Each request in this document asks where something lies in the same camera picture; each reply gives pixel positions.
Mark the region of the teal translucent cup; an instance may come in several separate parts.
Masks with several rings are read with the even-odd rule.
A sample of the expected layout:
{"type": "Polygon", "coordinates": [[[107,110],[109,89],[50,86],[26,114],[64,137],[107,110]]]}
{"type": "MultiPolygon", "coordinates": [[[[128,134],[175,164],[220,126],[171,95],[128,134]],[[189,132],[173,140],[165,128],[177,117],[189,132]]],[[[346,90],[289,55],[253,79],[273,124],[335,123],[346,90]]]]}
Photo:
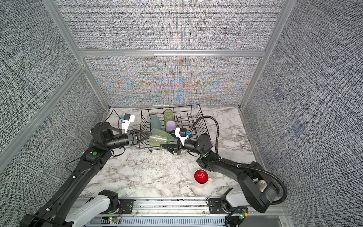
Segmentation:
{"type": "Polygon", "coordinates": [[[162,128],[161,121],[157,116],[153,115],[150,118],[150,127],[151,129],[158,129],[158,130],[162,128]]]}

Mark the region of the black wire dish rack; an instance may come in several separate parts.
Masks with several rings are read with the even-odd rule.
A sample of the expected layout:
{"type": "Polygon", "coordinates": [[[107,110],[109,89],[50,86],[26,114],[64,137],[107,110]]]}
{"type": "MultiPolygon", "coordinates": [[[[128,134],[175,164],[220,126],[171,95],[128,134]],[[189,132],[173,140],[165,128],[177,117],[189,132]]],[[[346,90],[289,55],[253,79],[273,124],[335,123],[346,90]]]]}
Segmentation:
{"type": "MultiPolygon", "coordinates": [[[[195,121],[203,116],[203,112],[200,105],[143,109],[141,111],[141,117],[140,117],[141,120],[140,130],[151,131],[151,118],[155,116],[158,117],[161,123],[161,130],[165,131],[166,123],[164,123],[164,112],[167,109],[170,109],[172,111],[177,127],[186,128],[189,131],[192,129],[195,121]]],[[[209,134],[205,119],[199,121],[195,126],[195,128],[193,129],[192,139],[196,140],[202,134],[209,134]]],[[[148,149],[150,152],[154,150],[163,149],[160,146],[159,147],[151,146],[149,143],[149,139],[146,139],[145,141],[141,142],[139,144],[139,148],[148,149]]]]}

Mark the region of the lilac plastic cup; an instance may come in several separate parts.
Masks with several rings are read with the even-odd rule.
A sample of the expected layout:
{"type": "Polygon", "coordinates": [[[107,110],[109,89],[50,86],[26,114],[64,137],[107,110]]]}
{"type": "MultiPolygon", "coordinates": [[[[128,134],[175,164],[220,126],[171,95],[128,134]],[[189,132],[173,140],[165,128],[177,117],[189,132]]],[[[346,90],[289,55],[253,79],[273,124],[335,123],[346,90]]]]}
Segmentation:
{"type": "Polygon", "coordinates": [[[175,121],[168,121],[165,125],[166,131],[175,131],[176,128],[177,128],[177,125],[176,125],[175,121]]]}

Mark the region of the tall green glass cup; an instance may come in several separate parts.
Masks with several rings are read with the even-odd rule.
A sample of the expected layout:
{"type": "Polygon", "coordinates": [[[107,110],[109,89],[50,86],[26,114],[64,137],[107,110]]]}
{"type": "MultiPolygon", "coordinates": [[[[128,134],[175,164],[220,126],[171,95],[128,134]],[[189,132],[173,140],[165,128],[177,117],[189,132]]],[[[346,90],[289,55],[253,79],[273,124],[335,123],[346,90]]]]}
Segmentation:
{"type": "Polygon", "coordinates": [[[172,109],[166,109],[164,110],[164,125],[166,126],[170,121],[175,121],[174,112],[172,109]]]}

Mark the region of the red and white cup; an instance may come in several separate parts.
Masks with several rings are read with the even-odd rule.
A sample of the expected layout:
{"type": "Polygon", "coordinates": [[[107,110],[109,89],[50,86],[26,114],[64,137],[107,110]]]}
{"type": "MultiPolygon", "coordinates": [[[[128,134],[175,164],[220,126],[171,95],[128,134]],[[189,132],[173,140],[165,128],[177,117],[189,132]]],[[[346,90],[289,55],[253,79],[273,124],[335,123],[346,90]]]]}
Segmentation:
{"type": "Polygon", "coordinates": [[[196,186],[204,186],[209,181],[209,174],[204,169],[198,169],[193,174],[194,183],[196,186]]]}

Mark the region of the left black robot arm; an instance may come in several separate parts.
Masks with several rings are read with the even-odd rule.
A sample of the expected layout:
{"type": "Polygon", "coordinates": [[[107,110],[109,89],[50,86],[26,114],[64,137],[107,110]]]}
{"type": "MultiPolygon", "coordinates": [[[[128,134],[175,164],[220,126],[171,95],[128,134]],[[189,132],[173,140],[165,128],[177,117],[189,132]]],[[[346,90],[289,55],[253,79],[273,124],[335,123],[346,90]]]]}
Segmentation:
{"type": "Polygon", "coordinates": [[[25,215],[20,226],[74,227],[80,224],[80,221],[70,219],[67,215],[87,184],[105,166],[112,151],[115,148],[137,145],[151,135],[151,132],[141,130],[123,133],[106,121],[96,124],[90,133],[92,141],[89,148],[77,158],[78,164],[65,183],[34,215],[25,215]]]}

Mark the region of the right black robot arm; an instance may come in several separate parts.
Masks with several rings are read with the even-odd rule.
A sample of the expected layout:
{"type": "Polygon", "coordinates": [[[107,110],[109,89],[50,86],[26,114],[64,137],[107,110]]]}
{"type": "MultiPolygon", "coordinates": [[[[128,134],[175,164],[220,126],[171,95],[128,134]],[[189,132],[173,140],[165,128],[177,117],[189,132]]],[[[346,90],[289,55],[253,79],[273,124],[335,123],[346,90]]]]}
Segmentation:
{"type": "Polygon", "coordinates": [[[287,187],[272,173],[267,172],[257,163],[241,164],[224,159],[212,151],[208,134],[202,134],[196,140],[187,139],[184,143],[178,139],[176,144],[162,144],[172,154],[181,150],[199,155],[196,162],[200,168],[217,172],[235,180],[241,190],[232,192],[229,189],[220,198],[220,206],[226,212],[232,212],[240,206],[251,206],[260,213],[265,213],[269,206],[277,205],[287,198],[287,187]]]}

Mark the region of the aluminium front rail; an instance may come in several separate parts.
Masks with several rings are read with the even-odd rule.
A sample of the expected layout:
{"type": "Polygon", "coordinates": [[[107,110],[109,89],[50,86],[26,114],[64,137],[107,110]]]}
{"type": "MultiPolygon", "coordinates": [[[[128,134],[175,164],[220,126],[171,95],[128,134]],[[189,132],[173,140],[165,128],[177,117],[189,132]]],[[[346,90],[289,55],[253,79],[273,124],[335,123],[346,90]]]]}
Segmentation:
{"type": "Polygon", "coordinates": [[[251,206],[235,213],[210,214],[205,197],[120,197],[134,199],[131,214],[108,214],[105,196],[78,198],[68,213],[80,221],[77,227],[223,227],[226,222],[243,227],[292,227],[292,217],[284,205],[270,206],[259,213],[251,206]]]}

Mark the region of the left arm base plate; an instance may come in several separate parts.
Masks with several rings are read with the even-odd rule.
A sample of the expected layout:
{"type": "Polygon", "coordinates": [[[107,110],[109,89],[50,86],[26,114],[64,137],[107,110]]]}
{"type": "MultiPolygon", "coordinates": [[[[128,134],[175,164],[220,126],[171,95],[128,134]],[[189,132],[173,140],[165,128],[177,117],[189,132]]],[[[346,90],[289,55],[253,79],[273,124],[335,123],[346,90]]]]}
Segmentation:
{"type": "Polygon", "coordinates": [[[134,199],[112,199],[110,201],[108,214],[131,214],[134,207],[134,199]]]}

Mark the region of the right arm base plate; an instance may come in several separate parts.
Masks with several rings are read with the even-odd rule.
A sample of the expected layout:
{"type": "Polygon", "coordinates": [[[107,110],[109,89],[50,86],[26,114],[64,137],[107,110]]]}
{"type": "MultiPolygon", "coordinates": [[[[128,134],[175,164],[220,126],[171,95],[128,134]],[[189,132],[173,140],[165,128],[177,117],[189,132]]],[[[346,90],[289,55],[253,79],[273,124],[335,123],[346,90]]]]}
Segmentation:
{"type": "Polygon", "coordinates": [[[206,199],[207,206],[209,208],[210,214],[228,214],[229,206],[225,200],[220,198],[207,198],[206,199]]]}

